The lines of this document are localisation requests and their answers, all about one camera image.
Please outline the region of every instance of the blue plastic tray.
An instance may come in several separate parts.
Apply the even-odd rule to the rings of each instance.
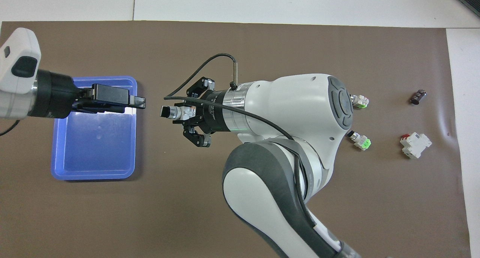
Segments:
[[[137,82],[130,76],[77,77],[77,87],[92,84],[121,87],[137,95]],[[60,180],[123,179],[135,170],[137,110],[125,113],[72,112],[55,119],[53,130],[53,177]]]

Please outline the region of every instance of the brown table surface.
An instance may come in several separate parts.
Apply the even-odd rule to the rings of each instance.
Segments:
[[[130,75],[147,109],[137,112],[136,170],[124,181],[54,179],[51,119],[27,118],[0,138],[0,257],[275,257],[222,195],[235,135],[197,148],[159,118],[173,104],[162,97],[215,53],[237,58],[240,82],[327,73],[370,99],[353,129],[372,146],[343,141],[330,183],[308,203],[337,237],[364,258],[470,256],[445,29],[3,22],[0,43],[21,26],[38,37],[42,69]],[[219,58],[200,75],[225,89],[231,68]],[[428,95],[410,105],[418,89]],[[401,152],[409,132],[433,143],[420,159]]]

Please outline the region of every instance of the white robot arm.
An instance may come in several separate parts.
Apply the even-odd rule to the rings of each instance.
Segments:
[[[214,85],[202,77],[187,89],[189,97],[172,97],[178,88],[164,99],[184,102],[163,106],[161,116],[181,123],[183,135],[198,147],[209,147],[216,131],[238,135],[243,144],[223,171],[223,195],[232,211],[281,257],[360,258],[305,206],[329,182],[353,121],[345,85],[325,74],[231,83],[223,91]]]
[[[0,118],[65,118],[71,111],[145,108],[145,98],[131,96],[127,89],[99,84],[77,88],[70,76],[39,70],[40,46],[29,29],[15,29],[0,51]]]

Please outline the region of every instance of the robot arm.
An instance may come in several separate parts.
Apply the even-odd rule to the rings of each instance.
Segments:
[[[123,113],[145,108],[145,98],[127,89],[94,84],[77,88],[70,76],[39,70],[41,51],[35,33],[16,29],[0,48],[0,118],[65,118],[71,111]]]
[[[185,102],[163,106],[161,116],[181,123],[198,147],[209,147],[217,131],[234,132],[244,143],[223,171],[223,195],[232,211],[281,257],[359,258],[305,206],[331,178],[339,143],[351,127],[345,85],[331,75],[310,74],[214,91],[209,80],[196,83],[195,92],[203,94],[198,100],[165,97]]]

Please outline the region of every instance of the white and green connector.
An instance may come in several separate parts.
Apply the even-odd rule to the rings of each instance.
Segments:
[[[366,108],[368,103],[370,102],[367,97],[362,96],[361,94],[359,94],[358,96],[355,94],[351,94],[350,100],[352,101],[353,106],[358,108]]]
[[[372,142],[370,141],[369,138],[367,138],[367,136],[365,135],[360,135],[358,133],[356,133],[355,131],[350,131],[346,134],[346,136],[350,139],[352,139],[354,143],[354,145],[356,147],[358,147],[359,149],[361,150],[366,150],[370,147],[370,145],[372,144]]]

